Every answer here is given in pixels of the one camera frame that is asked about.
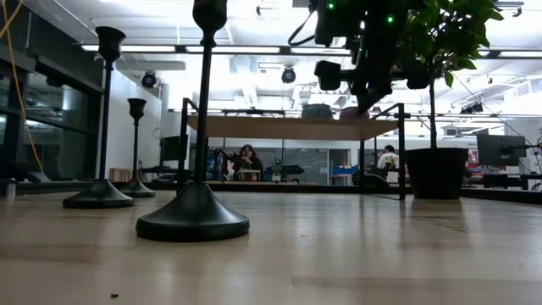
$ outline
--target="black candlestick stand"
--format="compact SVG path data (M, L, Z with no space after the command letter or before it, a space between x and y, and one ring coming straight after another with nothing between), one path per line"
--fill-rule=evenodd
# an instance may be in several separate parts
M206 125L214 33L226 23L226 0L196 0L192 16L203 30L202 86L197 122L196 168L194 183L189 183L158 211L137 220L139 237L154 241L216 241L244 235L249 220L223 206L205 183Z
M154 197L156 193L144 186L137 177L139 120L143 117L143 108L147 101L140 98L129 98L128 103L130 103L130 115L134 118L134 161L132 164L132 179L125 186L119 188L119 191L133 198Z
M64 199L65 208L124 208L134 205L134 199L117 190L105 179L105 161L108 144L109 95L113 62L120 58L120 45L126 35L120 30L99 26L96 33L100 39L98 52L105 61L105 90L103 93L102 146L100 150L100 176L91 187Z

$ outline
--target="shelf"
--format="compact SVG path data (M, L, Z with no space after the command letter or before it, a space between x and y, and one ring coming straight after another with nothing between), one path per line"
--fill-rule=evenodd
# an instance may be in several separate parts
M197 116L188 117L197 130ZM207 136L228 138L360 141L398 128L397 121L207 117Z

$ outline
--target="woman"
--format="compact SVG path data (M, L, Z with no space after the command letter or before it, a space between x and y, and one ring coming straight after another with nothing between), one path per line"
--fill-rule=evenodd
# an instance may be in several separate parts
M235 169L235 172L242 171L243 169L258 170L260 172L258 179L261 180L263 165L262 161L257 158L254 148L251 145L246 144L244 147L241 148L239 154L243 162L239 168Z

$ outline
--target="window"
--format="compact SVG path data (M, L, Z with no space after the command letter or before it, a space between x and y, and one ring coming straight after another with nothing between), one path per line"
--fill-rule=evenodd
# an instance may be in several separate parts
M27 120L43 171L51 179L94 176L96 137ZM32 152L28 130L23 135L21 162L39 167Z
M0 106L7 107L9 105L9 84L11 79L0 75Z
M73 128L94 130L99 99L39 73L29 75L26 113L55 120Z
M8 119L5 115L0 114L0 152L3 151L4 136L6 135L6 122Z

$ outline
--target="wooden floor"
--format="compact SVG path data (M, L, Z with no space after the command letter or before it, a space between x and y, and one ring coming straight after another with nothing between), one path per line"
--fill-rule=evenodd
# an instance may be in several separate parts
M64 210L68 194L0 202L0 304L542 302L542 206L219 193L250 235L136 237L137 218L173 195L113 210Z

